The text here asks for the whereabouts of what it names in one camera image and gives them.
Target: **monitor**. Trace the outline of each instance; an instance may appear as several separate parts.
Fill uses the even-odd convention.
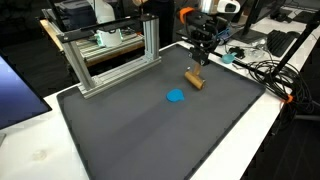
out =
[[[51,110],[1,52],[0,102],[0,133],[6,127]]]
[[[239,12],[242,14],[246,9],[250,9],[247,21],[244,28],[235,33],[232,38],[250,44],[260,38],[266,37],[266,34],[250,29],[251,25],[278,10],[284,3],[284,0],[247,0],[241,8],[242,11]]]

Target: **blue object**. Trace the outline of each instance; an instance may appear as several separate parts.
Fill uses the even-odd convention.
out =
[[[173,89],[172,91],[168,92],[167,99],[170,102],[183,101],[183,92],[180,89]]]
[[[237,53],[232,53],[232,54],[225,54],[222,56],[222,62],[224,62],[225,64],[230,64],[234,61],[235,59],[235,55],[237,55]]]
[[[219,34],[216,35],[216,38],[220,39],[219,45],[223,45],[223,44],[227,43],[229,41],[229,37],[230,37],[229,28],[221,31]]]

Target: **equipment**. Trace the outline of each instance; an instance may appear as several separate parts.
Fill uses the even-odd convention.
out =
[[[314,16],[314,13],[308,11],[301,11],[298,15],[293,18],[293,21],[307,24],[311,18]]]
[[[113,8],[104,0],[87,0],[92,6],[96,17],[97,23],[107,23],[115,20]],[[121,44],[120,29],[112,31],[97,30],[95,35],[97,43],[100,47],[114,47]]]
[[[111,69],[102,74],[91,77],[85,64],[85,59],[81,55],[76,41],[91,37],[96,30],[114,31],[115,29],[132,26],[139,21],[143,22],[145,55]],[[159,19],[151,14],[134,16],[102,23],[95,26],[81,28],[74,31],[60,33],[57,38],[61,42],[66,57],[80,80],[79,89],[85,98],[90,98],[99,94],[105,89],[113,87],[124,80],[151,68],[161,61],[159,56]]]
[[[115,20],[115,14],[112,6],[105,0],[68,0],[61,3],[54,4],[52,0],[48,0],[52,11],[46,11],[44,14],[53,14],[53,19],[57,23],[62,32],[66,32],[68,28],[64,26],[61,13],[68,15],[70,26],[72,29],[85,28],[92,24],[92,14],[95,14],[98,24],[107,23]],[[88,10],[88,3],[90,4],[91,11]],[[121,44],[120,29],[106,31],[98,29],[95,37],[97,44],[100,47],[115,47]]]
[[[288,17],[286,13],[280,12],[280,10],[275,11],[274,13],[270,14],[270,18],[276,20],[278,22],[287,22],[291,23],[292,19]]]
[[[224,34],[228,22],[218,16],[209,16],[216,13],[237,13],[240,4],[231,0],[202,0],[200,11],[187,7],[177,13],[177,17],[185,25],[188,39],[194,47],[190,48],[189,57],[196,61],[194,71],[187,69],[185,77],[199,90],[204,87],[202,78],[199,77],[201,66],[209,64],[209,53],[214,51],[220,43],[219,36]]]
[[[87,0],[67,0],[55,4],[66,30],[96,24],[96,15]]]
[[[254,76],[256,80],[258,80],[260,83],[267,85],[269,90],[274,92],[277,96],[279,96],[285,103],[291,103],[293,104],[293,108],[297,110],[301,110],[303,112],[311,113],[313,111],[314,106],[318,106],[319,104],[314,102],[312,98],[306,96],[301,96],[301,93],[303,94],[310,94],[308,88],[305,86],[305,83],[298,83],[300,88],[303,89],[303,92],[300,91],[300,89],[296,89],[295,86],[297,85],[296,82],[290,81],[290,79],[286,79],[285,81],[282,78],[279,78],[279,76],[283,76],[283,72],[287,71],[287,68],[284,68],[288,61],[291,59],[293,54],[300,48],[302,43],[308,38],[308,36],[312,33],[313,30],[319,27],[320,24],[320,10],[315,13],[315,15],[311,18],[309,23],[306,25],[305,30],[301,33],[299,38],[296,40],[296,42],[292,45],[292,47],[289,49],[289,51],[284,55],[281,61],[275,62],[273,60],[270,61],[264,61],[264,62],[253,62],[249,64],[244,64],[239,61],[234,61],[234,64],[241,66],[243,68],[248,69],[251,74]],[[283,88],[281,88],[281,92],[279,93],[279,85],[277,83],[280,83]],[[292,95],[287,94],[286,90],[284,89],[284,86],[290,88],[292,90]]]
[[[232,47],[229,49],[228,54],[232,54],[235,53],[236,57],[239,59],[243,59],[245,58],[245,53],[244,53],[244,49],[240,48],[240,47]]]
[[[287,34],[289,34],[290,36],[293,36],[294,38],[298,38],[300,36],[300,33],[296,31],[289,31],[287,32]]]
[[[294,39],[289,33],[273,30],[268,34],[267,46],[272,55],[281,57]]]
[[[0,130],[51,110],[14,66],[1,56],[0,102]],[[4,137],[0,134],[0,145]]]
[[[235,33],[232,38],[246,44],[251,44],[252,42],[266,37],[266,34],[251,30],[252,24],[257,23],[261,19],[265,18],[274,11],[280,9],[284,4],[283,0],[247,0],[244,6],[251,6],[250,13],[248,15],[245,27],[239,32]]]

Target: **black cable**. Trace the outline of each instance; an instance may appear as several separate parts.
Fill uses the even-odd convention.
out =
[[[297,111],[292,109],[290,106],[284,106],[279,113],[280,124],[277,128],[277,132],[282,131],[289,127],[294,120]]]
[[[320,109],[320,103],[317,103],[316,101],[312,101],[314,105],[316,105]]]
[[[257,82],[266,86],[273,94],[277,95],[282,100],[286,101],[291,111],[298,110],[304,113],[312,113],[314,110],[314,103],[312,101],[311,93],[309,88],[300,72],[290,64],[287,64],[276,77],[280,78],[282,83],[276,82],[276,77],[272,76],[271,73],[275,67],[280,63],[277,60],[266,60],[261,62],[252,62],[247,65],[254,68],[253,71],[249,71],[249,74]],[[257,70],[264,70],[265,76],[261,76],[257,73]],[[288,94],[284,83],[291,85],[291,94]]]
[[[226,53],[229,52],[229,50],[227,50],[227,46],[239,47],[239,48],[242,48],[242,49],[254,48],[253,46],[237,46],[237,45],[232,45],[232,44],[225,44],[225,45],[224,45],[224,49],[225,49]]]
[[[314,34],[311,34],[311,35],[318,41],[318,38]]]

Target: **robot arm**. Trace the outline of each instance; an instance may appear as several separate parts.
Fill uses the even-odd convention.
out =
[[[115,20],[113,8],[108,4],[107,0],[87,0],[95,11],[97,23],[106,23]],[[100,47],[114,47],[121,44],[120,30],[117,29],[113,32],[105,32],[97,30],[95,35],[97,43]]]
[[[189,57],[196,61],[194,71],[188,68],[185,77],[199,90],[205,82],[199,77],[200,67],[209,64],[209,53],[219,45],[220,32],[227,29],[228,25],[227,21],[219,19],[215,14],[238,13],[239,10],[240,4],[235,0],[201,0],[199,10],[188,7],[177,14],[194,46],[189,49]]]

